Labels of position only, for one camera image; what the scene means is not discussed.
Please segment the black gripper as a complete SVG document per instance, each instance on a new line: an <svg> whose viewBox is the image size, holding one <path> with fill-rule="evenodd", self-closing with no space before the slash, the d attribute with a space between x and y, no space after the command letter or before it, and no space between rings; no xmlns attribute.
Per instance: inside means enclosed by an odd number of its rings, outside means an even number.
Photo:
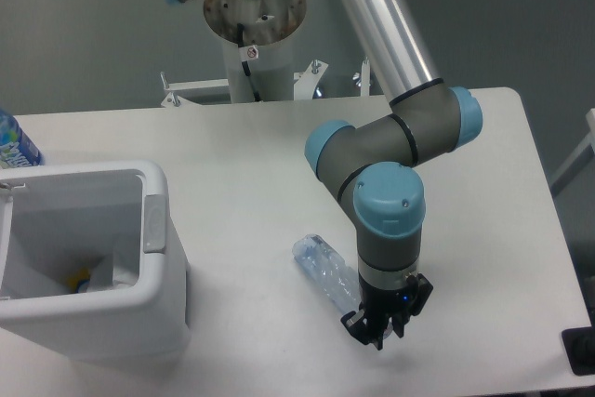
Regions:
<svg viewBox="0 0 595 397"><path fill-rule="evenodd" d="M433 291L433 285L422 273L408 275L403 287L391 290L372 286L362 276L359 283L363 311L350 311L340 322L354 339L377 351L384 347L389 319L392 317L393 332L403 337L405 326L422 312Z"/></svg>

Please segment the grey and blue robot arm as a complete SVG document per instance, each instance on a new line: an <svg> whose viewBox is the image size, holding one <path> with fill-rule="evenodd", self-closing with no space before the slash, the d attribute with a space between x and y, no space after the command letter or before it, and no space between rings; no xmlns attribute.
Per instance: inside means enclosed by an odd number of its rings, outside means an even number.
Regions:
<svg viewBox="0 0 595 397"><path fill-rule="evenodd" d="M305 0L203 1L224 45L231 101L293 99L284 45L305 18ZM381 349L389 333L403 334L432 291L417 269L426 206L416 167L477 138L483 112L467 89L437 74L404 0L341 1L390 113L360 127L318 126L305 156L356 230L361 301L341 322L360 343Z"/></svg>

